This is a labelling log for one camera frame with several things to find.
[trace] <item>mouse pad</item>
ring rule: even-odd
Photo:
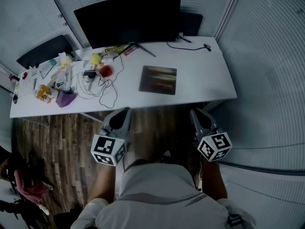
[[[176,94],[177,69],[143,66],[139,91],[157,94]]]

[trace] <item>computer monitor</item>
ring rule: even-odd
[[[180,0],[107,0],[75,10],[92,48],[132,42],[172,42]]]

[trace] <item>red object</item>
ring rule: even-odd
[[[27,72],[23,73],[22,79],[24,80],[25,78],[27,78],[27,76],[28,76]]]
[[[49,190],[42,182],[39,182],[37,185],[32,187],[25,187],[24,175],[20,170],[16,170],[14,172],[14,176],[16,179],[18,192],[20,192],[27,200],[33,202],[36,205],[41,203],[42,195],[49,192]]]
[[[112,75],[112,68],[109,65],[105,65],[100,69],[102,77],[109,77]]]
[[[10,81],[12,81],[13,79],[15,79],[17,82],[20,80],[17,76],[14,76],[12,74],[10,74],[9,76]]]
[[[124,55],[127,56],[128,54],[130,54],[131,52],[133,52],[134,50],[136,50],[138,47],[136,45],[134,45],[133,47],[131,47],[130,49],[128,49],[127,51],[124,52]]]

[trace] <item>black chair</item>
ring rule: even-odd
[[[63,35],[57,36],[33,48],[20,57],[17,62],[26,69],[29,69],[30,66],[38,67],[39,64],[58,57],[58,54],[61,52],[65,52],[74,58],[72,55],[72,47]]]

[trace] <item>purple bag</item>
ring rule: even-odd
[[[56,103],[60,108],[68,106],[75,98],[77,94],[73,92],[64,93],[63,91],[59,91],[59,94],[56,99]]]

